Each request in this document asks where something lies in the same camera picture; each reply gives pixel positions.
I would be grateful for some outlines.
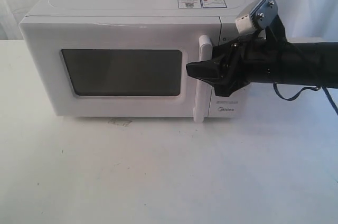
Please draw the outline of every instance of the white door handle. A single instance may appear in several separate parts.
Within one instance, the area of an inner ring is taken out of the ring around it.
[[[199,61],[211,59],[212,44],[211,40],[207,35],[200,36],[200,57]],[[210,93],[211,86],[201,80],[197,80],[196,86],[196,99],[194,108],[194,121],[201,123],[204,121],[205,107],[206,107],[206,96]]]

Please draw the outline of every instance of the label sticker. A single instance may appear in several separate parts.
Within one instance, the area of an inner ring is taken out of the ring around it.
[[[178,0],[179,8],[202,8],[201,0]]]
[[[226,8],[224,0],[201,0],[203,8]]]

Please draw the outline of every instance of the white microwave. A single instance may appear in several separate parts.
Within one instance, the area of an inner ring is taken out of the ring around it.
[[[247,88],[218,97],[187,63],[238,35],[252,0],[40,0],[20,23],[59,116],[233,117]]]

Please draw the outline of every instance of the dark glass window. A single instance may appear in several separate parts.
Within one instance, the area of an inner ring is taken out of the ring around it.
[[[61,50],[79,96],[177,96],[179,50]]]

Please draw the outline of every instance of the white table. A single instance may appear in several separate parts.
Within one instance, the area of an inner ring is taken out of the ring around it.
[[[241,118],[203,124],[56,117],[23,41],[0,41],[0,87],[1,224],[338,223],[322,91],[253,85]]]

